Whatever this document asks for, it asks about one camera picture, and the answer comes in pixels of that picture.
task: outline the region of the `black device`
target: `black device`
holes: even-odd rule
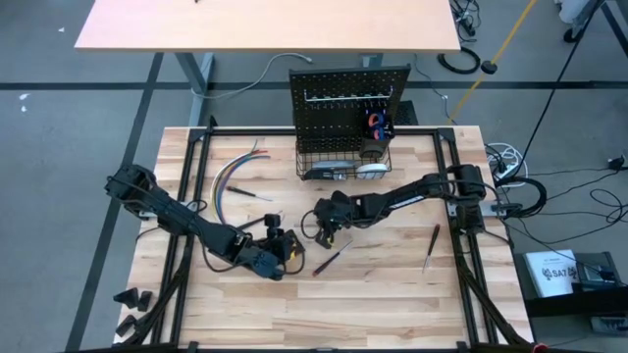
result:
[[[211,223],[174,200],[157,185],[155,175],[138,165],[122,166],[108,177],[107,195],[139,217],[141,211],[157,215],[159,227],[172,234],[195,234],[214,256],[232,266],[242,266],[260,277],[280,280],[286,262],[304,248],[292,230],[279,228],[279,215],[266,215],[264,239],[253,240],[237,227]]]
[[[341,191],[334,191],[330,199],[319,199],[312,211],[319,227],[314,235],[316,242],[330,249],[334,233],[343,227],[370,227],[388,217],[392,211],[427,198],[455,202],[460,215],[459,223],[464,228],[483,228],[478,202],[484,199],[486,190],[480,169],[462,165],[448,171],[454,174],[455,180],[449,181],[446,176],[434,173],[385,194],[347,196]],[[459,193],[457,196],[450,191],[453,183]]]

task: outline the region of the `black pegboard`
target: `black pegboard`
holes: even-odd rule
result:
[[[290,71],[292,116],[300,153],[357,151],[365,111],[395,116],[410,66]]]

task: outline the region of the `wooden desk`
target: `wooden desk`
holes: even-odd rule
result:
[[[447,0],[96,0],[77,49],[457,52]]]
[[[455,131],[461,162],[480,166],[484,180],[490,182],[479,128],[460,126]],[[189,128],[166,128],[157,157],[158,183],[173,197],[177,196],[188,132]],[[209,185],[216,172],[231,158],[249,151],[254,140],[251,136],[211,137],[203,199],[209,200]],[[349,195],[385,192],[438,170],[432,137],[428,136],[398,136],[391,144],[393,171],[381,180],[301,181],[294,169],[293,136],[259,136],[257,146],[268,150],[272,159],[244,165],[234,173],[230,184],[254,190],[274,202],[226,193],[225,217],[234,225],[264,213],[283,211],[283,228],[293,228],[300,234],[297,229],[302,215],[336,189]],[[191,190],[186,199],[191,199]],[[214,221],[208,211],[201,215]],[[486,223],[490,231],[505,236],[497,220],[486,219]],[[441,224],[441,235],[431,268],[422,274],[435,224]],[[155,227],[154,221],[143,223],[141,229],[150,227]],[[256,236],[265,234],[261,225],[250,230]],[[129,288],[158,293],[168,238],[160,229],[138,241]],[[466,339],[442,200],[402,208],[368,229],[343,229],[337,233],[337,247],[350,238],[354,239],[352,246],[316,278],[311,272],[334,251],[303,239],[307,249],[305,270],[279,282],[243,269],[212,273],[196,244],[181,343],[196,340],[201,347],[230,348],[452,348],[456,341]],[[491,298],[519,334],[532,339],[510,249],[491,236],[480,234],[478,241]],[[183,239],[179,249],[183,249]],[[215,267],[226,266],[209,257]],[[298,265],[297,259],[288,269]],[[167,310],[164,341],[170,333],[174,303],[173,298]],[[475,304],[483,338],[482,315]],[[120,320],[128,314],[137,312],[124,307]]]

